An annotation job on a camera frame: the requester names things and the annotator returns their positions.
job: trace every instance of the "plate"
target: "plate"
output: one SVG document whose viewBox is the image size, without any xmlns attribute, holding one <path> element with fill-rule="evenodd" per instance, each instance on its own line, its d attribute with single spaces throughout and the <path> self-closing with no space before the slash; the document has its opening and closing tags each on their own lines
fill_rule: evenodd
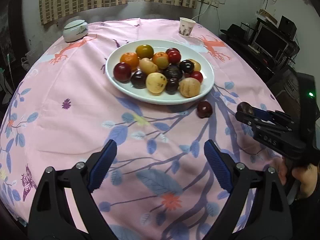
<svg viewBox="0 0 320 240">
<path fill-rule="evenodd" d="M 177 48 L 181 53 L 181 60 L 188 58 L 194 59 L 201 65 L 201 73 L 203 75 L 203 81 L 201 83 L 200 94 L 196 97 L 185 98 L 179 91 L 174 95 L 169 95 L 165 91 L 159 95 L 151 94 L 146 88 L 137 89 L 134 88 L 131 82 L 121 83 L 117 81 L 113 76 L 113 68 L 119 63 L 120 57 L 126 52 L 135 52 L 139 45 L 148 44 L 153 47 L 155 53 L 163 51 L 165 52 L 168 48 Z M 116 49 L 108 58 L 106 62 L 106 75 L 110 82 L 121 92 L 126 95 L 138 99 L 143 102 L 156 104 L 156 105 L 179 105 L 192 101 L 196 101 L 205 96 L 212 89 L 214 84 L 214 73 L 210 63 L 198 52 L 193 49 L 172 41 L 161 41 L 161 40 L 140 40 L 125 44 Z"/>
</svg>

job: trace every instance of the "floral tablecloth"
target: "floral tablecloth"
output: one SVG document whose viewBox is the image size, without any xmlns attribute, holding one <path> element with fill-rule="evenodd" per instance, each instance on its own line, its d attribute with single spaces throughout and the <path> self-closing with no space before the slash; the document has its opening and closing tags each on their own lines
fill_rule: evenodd
<svg viewBox="0 0 320 240">
<path fill-rule="evenodd" d="M 109 139 L 118 154 L 100 189 L 92 194 L 120 239 L 202 239 L 228 193 L 204 157 L 204 142 L 249 168 L 277 167 L 280 158 L 252 139 L 235 117 L 242 101 L 263 110 L 280 106 L 257 74 L 218 37 L 196 24 L 190 37 L 179 22 L 164 19 L 96 22 L 74 43 L 58 39 L 18 86 L 0 129 L 1 200 L 14 217 L 28 221 L 37 184 L 48 166 L 69 169 L 100 151 Z M 105 75 L 105 62 L 131 41 L 182 43 L 212 65 L 215 85 L 206 96 L 214 114 L 199 119 L 195 106 L 156 106 L 129 98 Z M 244 227 L 249 191 L 236 230 Z M 79 229 L 74 199 L 67 191 Z"/>
</svg>

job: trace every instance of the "orange flower print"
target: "orange flower print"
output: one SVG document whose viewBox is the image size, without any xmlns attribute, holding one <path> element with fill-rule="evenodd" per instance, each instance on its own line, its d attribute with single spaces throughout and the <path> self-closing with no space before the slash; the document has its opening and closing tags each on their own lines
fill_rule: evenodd
<svg viewBox="0 0 320 240">
<path fill-rule="evenodd" d="M 169 210 L 176 210 L 177 207 L 182 207 L 179 203 L 182 201 L 179 200 L 179 196 L 175 196 L 172 193 L 165 194 L 161 196 L 164 200 L 162 204 Z"/>
<path fill-rule="evenodd" d="M 8 127 L 11 127 L 13 125 L 13 122 L 14 120 L 9 120 Z"/>
</svg>

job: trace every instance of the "speaker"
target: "speaker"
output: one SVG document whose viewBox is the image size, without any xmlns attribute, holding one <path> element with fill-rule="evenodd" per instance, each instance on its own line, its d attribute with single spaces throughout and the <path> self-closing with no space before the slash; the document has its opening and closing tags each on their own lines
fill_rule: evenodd
<svg viewBox="0 0 320 240">
<path fill-rule="evenodd" d="M 283 32 L 285 35 L 289 36 L 291 40 L 293 40 L 297 27 L 294 24 L 294 22 L 290 21 L 288 18 L 282 16 L 281 21 L 278 28 L 281 32 Z"/>
</svg>

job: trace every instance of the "metal bolt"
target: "metal bolt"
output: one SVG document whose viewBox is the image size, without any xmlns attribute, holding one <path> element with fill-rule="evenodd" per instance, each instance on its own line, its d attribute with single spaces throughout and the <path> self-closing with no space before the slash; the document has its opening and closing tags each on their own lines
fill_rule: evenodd
<svg viewBox="0 0 320 240">
<path fill-rule="evenodd" d="M 76 168 L 81 170 L 84 167 L 84 162 L 79 162 L 76 164 Z"/>
<path fill-rule="evenodd" d="M 236 167 L 238 170 L 243 170 L 245 168 L 245 165 L 243 163 L 237 163 Z"/>
<path fill-rule="evenodd" d="M 49 166 L 49 167 L 47 167 L 46 169 L 45 169 L 45 172 L 46 173 L 50 173 L 50 172 L 52 172 L 53 171 L 53 168 L 51 167 L 51 166 Z"/>
<path fill-rule="evenodd" d="M 268 168 L 268 171 L 269 171 L 271 174 L 276 173 L 276 170 L 275 170 L 274 167 L 269 167 L 269 168 Z"/>
</svg>

